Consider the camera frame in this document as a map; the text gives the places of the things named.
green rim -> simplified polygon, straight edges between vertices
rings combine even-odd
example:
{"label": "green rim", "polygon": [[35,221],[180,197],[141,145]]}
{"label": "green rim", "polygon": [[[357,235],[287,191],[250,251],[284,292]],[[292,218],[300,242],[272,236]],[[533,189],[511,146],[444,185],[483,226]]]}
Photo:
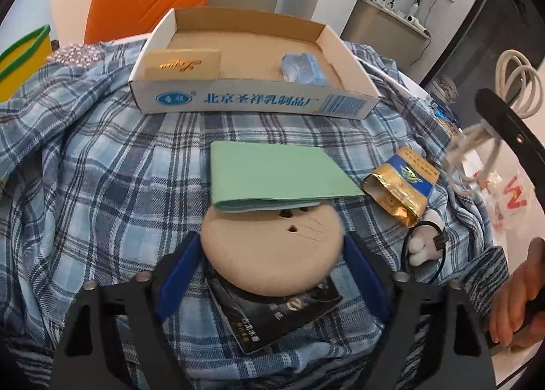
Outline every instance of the green rim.
{"label": "green rim", "polygon": [[0,55],[0,63],[3,60],[5,60],[6,57],[9,54],[11,54],[15,49],[25,44],[28,40],[31,40],[32,38],[36,38],[34,40],[34,43],[31,45],[31,47],[29,47],[23,54],[17,57],[3,71],[0,71],[0,82],[3,79],[5,79],[8,75],[10,75],[13,71],[15,71],[18,67],[22,66],[32,56],[40,47],[40,45],[45,40],[45,38],[47,38],[50,32],[51,32],[51,26],[49,25],[42,26],[41,28],[33,30],[30,34],[25,35],[20,40],[17,40],[14,44],[12,44],[4,52],[2,52],[2,54]]}

green booklet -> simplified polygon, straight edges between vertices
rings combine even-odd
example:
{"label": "green booklet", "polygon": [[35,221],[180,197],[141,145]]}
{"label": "green booklet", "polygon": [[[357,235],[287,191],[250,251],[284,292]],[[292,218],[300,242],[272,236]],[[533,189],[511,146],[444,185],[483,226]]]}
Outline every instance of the green booklet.
{"label": "green booklet", "polygon": [[215,141],[212,204],[221,212],[295,209],[363,191],[322,149]]}

beige round object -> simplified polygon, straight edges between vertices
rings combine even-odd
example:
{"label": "beige round object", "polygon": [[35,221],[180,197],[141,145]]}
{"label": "beige round object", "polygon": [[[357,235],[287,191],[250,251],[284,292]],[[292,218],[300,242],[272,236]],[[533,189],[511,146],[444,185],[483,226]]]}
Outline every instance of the beige round object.
{"label": "beige round object", "polygon": [[232,284],[262,296],[311,289],[333,270],[343,230],[329,204],[245,213],[211,206],[201,243],[214,269]]}

human hand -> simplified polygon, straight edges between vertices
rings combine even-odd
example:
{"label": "human hand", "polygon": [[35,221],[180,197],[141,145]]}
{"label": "human hand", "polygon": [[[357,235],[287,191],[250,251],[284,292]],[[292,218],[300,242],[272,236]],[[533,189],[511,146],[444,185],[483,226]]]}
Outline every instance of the human hand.
{"label": "human hand", "polygon": [[[545,266],[545,241],[534,238],[528,248],[528,257],[510,278],[502,284],[494,295],[488,329],[492,341],[508,346],[513,341],[513,333],[524,322],[525,305],[533,300],[543,287]],[[545,311],[538,313],[528,327],[522,340],[528,347],[545,338]]]}

yellow and green container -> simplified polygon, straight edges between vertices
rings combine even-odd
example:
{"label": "yellow and green container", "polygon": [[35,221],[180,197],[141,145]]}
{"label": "yellow and green container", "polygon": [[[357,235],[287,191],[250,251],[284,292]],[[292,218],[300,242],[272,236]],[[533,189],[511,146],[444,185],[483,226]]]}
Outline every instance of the yellow and green container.
{"label": "yellow and green container", "polygon": [[15,91],[40,67],[52,52],[45,25],[25,35],[0,55],[0,101],[8,100]]}

